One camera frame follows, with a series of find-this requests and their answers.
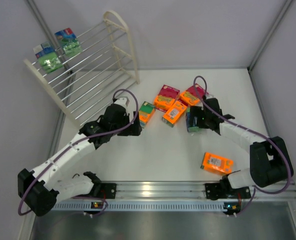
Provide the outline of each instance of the juice box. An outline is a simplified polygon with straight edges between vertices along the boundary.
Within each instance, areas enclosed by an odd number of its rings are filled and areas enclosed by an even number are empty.
[[[180,91],[178,89],[163,85],[158,96],[154,99],[153,105],[155,105],[158,110],[166,112],[179,98],[179,94]]]
[[[226,175],[232,173],[232,166],[232,160],[206,152],[201,168],[214,174]]]
[[[142,128],[146,126],[152,115],[156,111],[155,106],[147,101],[143,102],[139,109],[139,120]]]
[[[170,109],[163,115],[162,121],[173,128],[174,124],[179,120],[186,109],[186,105],[176,101],[174,105],[172,105]]]
[[[196,88],[199,95],[203,97],[204,89],[198,84],[196,84]],[[195,106],[197,103],[200,102],[200,99],[198,98],[198,95],[193,86],[189,87],[186,91],[180,94],[180,100],[182,100],[190,106]]]
[[[72,32],[71,28],[66,28],[64,30],[58,31],[55,33],[55,36],[64,53],[68,57],[73,57],[76,54],[82,52],[80,43],[75,34]]]
[[[51,73],[56,69],[62,68],[60,59],[51,44],[46,41],[33,48],[39,64],[46,73]]]
[[[190,111],[191,111],[191,108],[190,108],[190,106],[188,106],[187,107],[187,111],[186,111],[186,126],[187,126],[187,131],[189,133],[201,132],[203,129],[200,128],[200,127],[198,127],[197,126],[197,123],[198,123],[198,117],[202,117],[202,116],[195,116],[195,115],[191,114]]]

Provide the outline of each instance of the cable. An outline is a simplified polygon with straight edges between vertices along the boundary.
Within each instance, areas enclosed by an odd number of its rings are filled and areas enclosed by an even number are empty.
[[[239,204],[239,206],[241,206],[241,201],[242,201],[241,194],[238,192],[238,204]]]
[[[91,139],[91,138],[96,138],[96,137],[100,137],[100,136],[105,136],[105,135],[109,135],[109,134],[116,134],[118,132],[121,132],[123,131],[124,129],[128,128],[133,122],[134,120],[137,118],[137,115],[138,115],[138,111],[139,111],[139,104],[138,104],[138,100],[137,98],[134,96],[134,94],[132,92],[130,92],[129,90],[127,89],[119,89],[119,90],[116,90],[113,94],[113,98],[115,98],[115,95],[116,93],[118,92],[127,92],[129,93],[133,99],[134,99],[134,102],[136,103],[136,112],[134,114],[134,117],[133,119],[125,126],[121,127],[120,129],[117,129],[117,130],[113,130],[113,131],[108,131],[108,132],[103,132],[103,133],[98,133],[98,134],[94,134],[94,135],[91,135],[91,136],[87,136],[87,137],[84,137],[82,139],[79,139],[77,140],[76,142],[72,143],[70,146],[68,146],[66,149],[64,149],[54,160],[53,160],[53,163],[55,163],[56,161],[58,161],[68,150],[70,150],[72,148],[72,146],[75,146],[77,145],[78,143],[82,142],[82,141],[85,141],[85,140],[88,140],[88,139]],[[46,166],[46,168],[32,181],[32,183],[28,186],[27,190],[24,192],[22,198],[21,198],[21,201],[20,201],[20,204],[19,204],[19,208],[18,208],[18,214],[20,216],[24,216],[28,213],[30,213],[32,210],[28,210],[26,212],[22,212],[22,206],[23,206],[23,203],[28,195],[28,193],[30,192],[30,190],[32,189],[32,187],[34,186],[34,184],[39,180],[39,178],[45,174],[49,168],[53,165],[53,163],[50,163],[49,165]]]
[[[194,87],[194,89],[195,89],[195,91],[197,93],[197,96],[200,99],[200,101],[202,102],[202,104],[207,109],[209,109],[210,111],[212,111],[213,114],[215,114],[218,118],[224,120],[225,122],[227,122],[227,123],[229,123],[229,124],[231,124],[231,125],[233,125],[235,127],[238,127],[240,129],[246,130],[246,131],[248,131],[248,132],[250,132],[252,134],[255,134],[255,135],[259,136],[259,137],[262,137],[268,143],[270,143],[277,150],[278,154],[281,156],[281,158],[282,158],[282,160],[283,160],[283,162],[284,162],[284,164],[285,164],[285,166],[287,168],[287,182],[286,182],[285,186],[282,189],[278,190],[278,191],[265,191],[265,190],[262,190],[262,189],[258,188],[257,186],[253,186],[253,187],[255,189],[257,189],[258,191],[263,192],[263,193],[266,193],[266,194],[278,194],[278,193],[284,192],[289,187],[289,185],[290,185],[291,172],[290,172],[290,167],[289,167],[288,161],[287,161],[286,157],[284,156],[284,154],[282,153],[282,151],[278,148],[278,146],[271,139],[269,139],[265,135],[263,135],[263,134],[261,134],[261,133],[259,133],[257,131],[251,130],[251,129],[247,128],[247,127],[244,127],[242,125],[238,125],[238,124],[236,124],[236,123],[234,123],[234,122],[226,119],[225,117],[223,117],[220,114],[218,114],[215,110],[213,110],[208,104],[206,104],[204,102],[203,98],[199,95],[199,92],[197,91],[197,88],[196,88],[196,81],[197,81],[198,78],[201,78],[204,81],[204,84],[205,84],[205,93],[207,92],[207,82],[204,79],[204,77],[202,77],[202,76],[196,76],[195,79],[193,80],[193,87]]]
[[[249,202],[246,204],[246,206],[244,206],[244,208],[242,208],[240,210],[240,212],[236,213],[237,216],[239,216],[240,214],[242,214],[244,211],[246,211],[246,209],[250,206],[250,204],[252,203],[252,200],[254,199],[254,195],[256,194],[256,188],[253,187],[253,194],[249,200]]]

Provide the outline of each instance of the orange juice box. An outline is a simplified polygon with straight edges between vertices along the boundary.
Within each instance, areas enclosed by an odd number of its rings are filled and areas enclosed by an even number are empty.
[[[204,89],[196,84],[197,92],[201,97],[204,95]],[[180,100],[185,102],[187,105],[195,106],[197,103],[200,102],[198,95],[193,86],[189,87],[186,91],[180,94]]]
[[[232,160],[206,152],[201,168],[214,174],[226,175],[232,173],[232,166]]]
[[[186,109],[186,105],[176,101],[174,105],[172,105],[170,109],[163,115],[162,121],[173,128],[174,124],[179,120]]]
[[[166,112],[179,98],[180,91],[176,88],[163,85],[158,96],[154,99],[153,105],[156,109]]]
[[[143,102],[139,109],[139,120],[142,128],[146,126],[152,115],[156,111],[155,106],[147,101]]]

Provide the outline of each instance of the gray wall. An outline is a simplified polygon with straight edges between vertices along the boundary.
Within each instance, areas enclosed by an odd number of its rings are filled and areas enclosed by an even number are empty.
[[[0,240],[17,239],[17,174],[44,161],[58,109],[23,59],[45,41],[23,0],[0,1]]]
[[[296,182],[296,1],[253,72],[273,135],[286,141]]]
[[[36,0],[53,32],[77,35],[115,10],[141,68],[247,67],[284,0]]]

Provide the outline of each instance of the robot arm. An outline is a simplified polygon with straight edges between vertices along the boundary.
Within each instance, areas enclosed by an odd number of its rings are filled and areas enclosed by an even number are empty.
[[[222,110],[216,98],[204,99],[204,102],[226,119],[234,119],[229,114],[222,115]],[[253,185],[263,188],[287,179],[287,170],[284,161],[266,139],[249,132],[248,129],[241,129],[224,122],[205,107],[192,106],[190,108],[190,120],[195,121],[199,128],[211,129],[219,135],[232,140],[249,153],[250,168],[226,175],[220,181],[223,189],[227,192]],[[292,176],[293,168],[283,139],[276,136],[270,138],[270,140],[278,146],[286,157]]]
[[[104,115],[96,121],[86,123],[74,138],[54,156],[31,171],[23,169],[19,173],[18,192],[21,198],[30,184],[41,175],[25,198],[25,203],[37,216],[43,216],[56,203],[74,196],[91,193],[93,197],[96,197],[100,190],[101,181],[94,173],[85,172],[83,175],[68,180],[63,180],[64,176],[67,172],[71,172],[78,161],[94,152],[102,144],[107,143],[112,136],[140,135],[142,129],[137,115],[133,124],[121,132],[80,141],[89,136],[110,132],[128,125],[130,122],[129,115],[126,112],[128,102],[127,97],[116,99],[113,104],[107,107]],[[55,161],[60,155],[62,155],[60,160]]]

